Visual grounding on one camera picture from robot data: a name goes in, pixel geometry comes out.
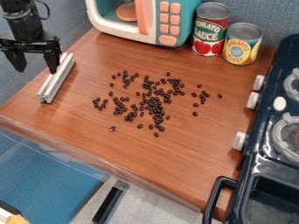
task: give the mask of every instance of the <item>wooden tabletop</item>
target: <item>wooden tabletop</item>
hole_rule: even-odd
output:
[[[92,29],[70,51],[75,53],[77,65],[51,105],[40,104],[36,96],[47,77],[43,72],[1,107],[1,115],[25,129],[82,149],[200,208],[205,208],[218,176],[237,178],[240,153],[232,149],[232,142],[237,131],[249,127],[254,112],[246,109],[247,98],[256,75],[267,72],[274,48],[263,46],[250,66],[234,66],[221,56],[195,55],[188,45],[170,49],[100,35]],[[122,87],[121,78],[111,78],[125,69],[129,74],[140,74],[129,89]],[[143,91],[145,75],[158,81],[166,72],[183,81],[185,96],[173,95],[172,104],[164,105],[170,120],[164,122],[166,131],[160,132],[159,138],[148,128],[152,119],[147,113],[133,122],[113,114],[115,105],[109,91],[118,97],[128,96],[129,107],[140,101],[136,91]],[[199,99],[191,93],[201,90],[211,97],[205,106],[194,108],[192,104]],[[92,103],[97,96],[109,99],[102,111]],[[139,123],[143,129],[136,127]],[[114,172],[100,162],[93,165]],[[229,195],[222,195],[216,216],[224,216]]]

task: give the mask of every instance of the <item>toy stove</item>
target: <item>toy stove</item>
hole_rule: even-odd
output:
[[[254,90],[247,103],[256,111],[252,128],[233,143],[243,151],[239,179],[216,180],[204,224],[224,188],[233,190],[225,223],[299,224],[299,35],[281,42]]]

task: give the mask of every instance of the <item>red can label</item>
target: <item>red can label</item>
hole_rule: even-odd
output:
[[[229,17],[220,20],[197,17],[192,49],[195,53],[213,56],[222,53]]]

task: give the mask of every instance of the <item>orange button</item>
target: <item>orange button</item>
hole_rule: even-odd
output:
[[[161,21],[161,23],[167,24],[170,21],[170,16],[166,13],[161,13],[160,14],[160,21]]]
[[[181,4],[180,3],[172,3],[170,5],[170,12],[173,14],[179,14],[181,12]]]
[[[170,32],[170,27],[167,24],[161,24],[160,25],[160,32],[169,33]]]
[[[174,15],[172,15],[172,16],[170,17],[170,23],[171,23],[172,25],[179,25],[179,23],[181,22],[180,20],[181,20],[181,17],[180,17],[180,16],[174,16]]]
[[[160,36],[159,41],[163,45],[174,46],[177,43],[177,38],[168,35],[162,35]]]
[[[179,35],[179,26],[172,25],[170,27],[170,34],[175,35],[175,36]]]
[[[170,3],[161,2],[160,3],[160,11],[168,12],[170,10]]]

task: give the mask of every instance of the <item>tomato sauce can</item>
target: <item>tomato sauce can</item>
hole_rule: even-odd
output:
[[[262,31],[255,24],[238,23],[227,30],[223,57],[229,63],[245,66],[254,63],[262,41]]]
[[[192,50],[201,55],[222,53],[231,12],[222,3],[202,3],[196,9]]]

